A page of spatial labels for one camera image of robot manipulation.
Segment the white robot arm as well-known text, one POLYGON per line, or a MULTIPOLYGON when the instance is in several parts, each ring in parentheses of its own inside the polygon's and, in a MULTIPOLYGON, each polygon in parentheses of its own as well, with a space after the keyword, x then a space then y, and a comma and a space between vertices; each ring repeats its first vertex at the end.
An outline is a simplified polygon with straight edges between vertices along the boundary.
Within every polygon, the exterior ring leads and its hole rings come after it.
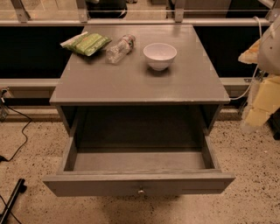
POLYGON ((257 64, 268 74, 262 81, 253 81, 248 105, 242 114, 243 130, 253 132, 280 109, 280 17, 238 60, 245 64, 257 64))

